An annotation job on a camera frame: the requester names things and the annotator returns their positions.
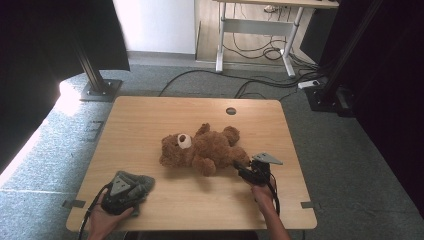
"wooden table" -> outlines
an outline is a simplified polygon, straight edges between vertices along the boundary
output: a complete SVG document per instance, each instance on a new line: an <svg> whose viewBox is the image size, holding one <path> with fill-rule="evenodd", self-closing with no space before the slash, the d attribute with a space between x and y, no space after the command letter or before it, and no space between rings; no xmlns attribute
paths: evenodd
<svg viewBox="0 0 424 240"><path fill-rule="evenodd" d="M300 19L302 18L303 9L309 8L338 8L337 1L329 0L214 0L222 3L222 11L219 29L219 45L216 55L216 71L222 72L224 62L224 33L245 33L245 34L261 34L272 36L287 36L287 43L284 49L281 49L281 56L289 77L295 77L295 72L291 64L289 53L293 45L294 37L299 28ZM277 21L255 21L247 19L229 19L225 17L227 3L240 4L258 4L258 5L274 5L274 6L290 6L299 7L294 22L277 22Z"/></svg>
<svg viewBox="0 0 424 240"><path fill-rule="evenodd" d="M227 114L228 108L236 114ZM301 206L310 198L278 101L170 97L117 98L77 195L77 200L86 201L85 209L71 210L67 228L79 230L97 192L123 170L151 176L156 184L141 204L140 215L117 230L265 229L250 187L232 167L203 177L192 168L159 164L162 138L179 132L194 136L206 122L219 132L229 125L238 128L237 145L249 156L267 152L283 161L284 165L271 166L281 219L288 229L315 228L313 209Z"/></svg>

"gray floor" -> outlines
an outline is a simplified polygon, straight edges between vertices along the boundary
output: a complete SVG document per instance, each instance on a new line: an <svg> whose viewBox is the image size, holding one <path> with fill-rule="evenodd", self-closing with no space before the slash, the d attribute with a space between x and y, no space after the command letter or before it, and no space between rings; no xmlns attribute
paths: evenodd
<svg viewBox="0 0 424 240"><path fill-rule="evenodd" d="M158 96L167 82L194 69L214 66L171 55L130 54L131 72L102 71L123 80L119 95ZM227 65L224 75L288 80L281 68ZM246 80L206 72L189 73L163 96L233 98ZM0 239L76 239L66 229L98 137L96 121L106 121L112 103L79 102L85 75L65 80L62 98L25 149L0 179ZM281 100L305 176L318 226L305 239L423 239L424 221L375 146L354 118L312 112L301 90L252 84L247 92ZM246 97L261 98L258 94ZM265 231L259 232L267 239ZM301 231L290 231L301 239ZM110 239L121 239L115 233Z"/></svg>

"metal frame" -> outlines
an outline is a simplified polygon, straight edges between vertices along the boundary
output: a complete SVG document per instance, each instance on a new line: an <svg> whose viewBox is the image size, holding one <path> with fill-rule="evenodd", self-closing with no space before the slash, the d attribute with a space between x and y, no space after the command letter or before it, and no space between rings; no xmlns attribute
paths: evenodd
<svg viewBox="0 0 424 240"><path fill-rule="evenodd" d="M287 69L289 77L294 78L295 72L289 58L290 49L294 42L297 29L299 28L300 19L303 14L303 7L299 7L296 19L294 22L273 22L273 21L256 21L256 20L243 20L243 19L227 19L225 11L227 4L224 2L223 10L221 12L221 24L219 29L219 45L216 56L216 72L222 72L224 62L224 33L244 33L244 34L259 34L259 35L278 35L288 36L288 41L284 49L281 50L281 56L284 65Z"/></svg>

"teddy bear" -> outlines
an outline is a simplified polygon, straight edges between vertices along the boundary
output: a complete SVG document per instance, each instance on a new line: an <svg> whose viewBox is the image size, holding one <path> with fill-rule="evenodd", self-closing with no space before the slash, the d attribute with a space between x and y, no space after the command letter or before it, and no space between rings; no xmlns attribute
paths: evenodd
<svg viewBox="0 0 424 240"><path fill-rule="evenodd" d="M217 168L233 165L234 161L249 166L247 153L235 146L239 139L240 132L235 127L216 132L204 123L194 137L177 133L163 138L159 162L170 168L193 167L203 176L211 176Z"/></svg>

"cable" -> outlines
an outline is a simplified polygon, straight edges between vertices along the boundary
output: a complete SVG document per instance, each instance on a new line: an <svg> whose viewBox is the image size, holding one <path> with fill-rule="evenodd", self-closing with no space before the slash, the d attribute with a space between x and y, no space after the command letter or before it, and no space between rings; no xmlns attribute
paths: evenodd
<svg viewBox="0 0 424 240"><path fill-rule="evenodd" d="M91 215L91 212L93 211L93 208L96 206L97 201L99 200L100 195L106 188L110 188L112 186L112 183L108 183L105 186L102 187L102 189L97 193L96 197L94 198L93 202L88 207L87 211L85 212L84 219L82 220L81 227L78 234L78 240L82 239L82 234L84 233L85 225L87 224L87 220Z"/></svg>

